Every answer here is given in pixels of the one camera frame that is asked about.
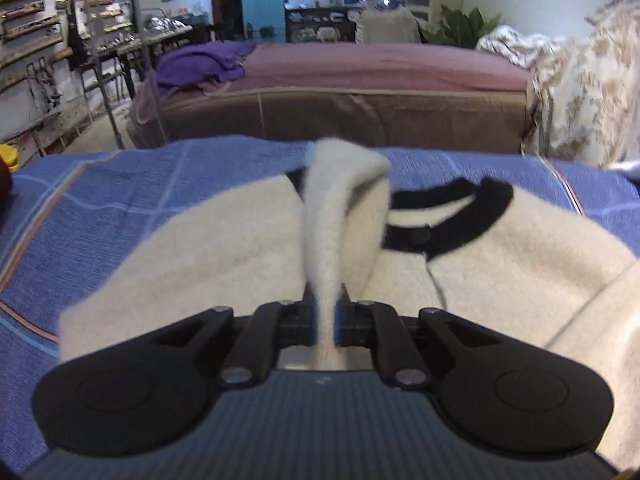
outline striped cloth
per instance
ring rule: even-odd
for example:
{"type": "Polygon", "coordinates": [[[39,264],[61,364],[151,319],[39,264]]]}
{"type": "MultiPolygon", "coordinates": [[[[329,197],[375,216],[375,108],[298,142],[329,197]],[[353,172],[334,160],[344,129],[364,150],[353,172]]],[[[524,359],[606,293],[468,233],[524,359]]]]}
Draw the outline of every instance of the striped cloth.
{"type": "MultiPolygon", "coordinates": [[[[56,363],[56,321],[173,215],[233,186],[304,164],[307,143],[184,140],[148,152],[48,156],[15,174],[0,231],[0,459],[22,471],[45,450],[30,396],[56,363]]],[[[640,255],[638,190],[613,172],[519,156],[380,150],[395,189],[488,175],[585,215],[640,255]]]]}

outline purple garment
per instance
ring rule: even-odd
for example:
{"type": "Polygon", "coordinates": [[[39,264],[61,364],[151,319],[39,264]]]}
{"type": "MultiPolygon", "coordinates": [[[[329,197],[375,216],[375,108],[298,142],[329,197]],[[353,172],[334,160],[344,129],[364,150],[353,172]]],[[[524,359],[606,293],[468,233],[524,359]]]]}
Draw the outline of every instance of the purple garment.
{"type": "Polygon", "coordinates": [[[243,78],[240,62],[254,49],[251,41],[225,41],[184,46],[165,54],[156,69],[160,95],[174,87],[196,88],[211,79],[224,83],[243,78]]]}

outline green plant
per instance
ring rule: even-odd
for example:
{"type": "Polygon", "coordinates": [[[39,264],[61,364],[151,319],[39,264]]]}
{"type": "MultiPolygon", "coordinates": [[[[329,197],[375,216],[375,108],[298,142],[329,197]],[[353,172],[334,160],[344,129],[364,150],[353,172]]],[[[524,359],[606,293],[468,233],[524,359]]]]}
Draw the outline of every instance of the green plant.
{"type": "Polygon", "coordinates": [[[422,33],[429,43],[475,48],[478,40],[494,30],[501,19],[502,15],[498,14],[486,22],[477,7],[467,16],[461,10],[449,9],[443,5],[437,33],[433,34],[428,30],[423,30],[422,33]]]}

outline bed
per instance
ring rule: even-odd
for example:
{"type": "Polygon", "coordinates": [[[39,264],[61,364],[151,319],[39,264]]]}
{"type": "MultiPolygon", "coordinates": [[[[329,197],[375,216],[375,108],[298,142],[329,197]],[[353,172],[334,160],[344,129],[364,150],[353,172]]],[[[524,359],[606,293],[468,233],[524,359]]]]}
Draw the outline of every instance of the bed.
{"type": "MultiPolygon", "coordinates": [[[[529,71],[485,52],[426,44],[261,44],[246,77],[161,102],[169,140],[228,132],[270,140],[324,136],[366,146],[518,153],[529,127],[529,71]]],[[[153,88],[127,126],[139,148],[162,146],[153,88]]]]}
{"type": "MultiPolygon", "coordinates": [[[[300,167],[306,142],[240,136],[150,151],[48,156],[15,174],[0,248],[0,459],[22,471],[45,446],[30,396],[56,365],[60,312],[105,282],[169,218],[233,186],[300,167]]],[[[613,172],[542,158],[382,148],[396,189],[489,175],[586,215],[640,256],[638,189],[613,172]]]]}

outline metal bolt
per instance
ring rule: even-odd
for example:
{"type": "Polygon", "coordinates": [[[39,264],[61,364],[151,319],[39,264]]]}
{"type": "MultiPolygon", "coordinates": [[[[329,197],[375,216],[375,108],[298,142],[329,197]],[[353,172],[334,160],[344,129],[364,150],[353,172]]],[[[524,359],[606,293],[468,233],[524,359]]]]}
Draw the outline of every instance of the metal bolt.
{"type": "Polygon", "coordinates": [[[427,380],[427,374],[416,368],[405,368],[396,373],[396,381],[401,386],[420,386],[427,380]]]}
{"type": "Polygon", "coordinates": [[[225,368],[220,374],[220,378],[225,384],[245,384],[248,383],[252,377],[251,371],[241,366],[225,368]]]}

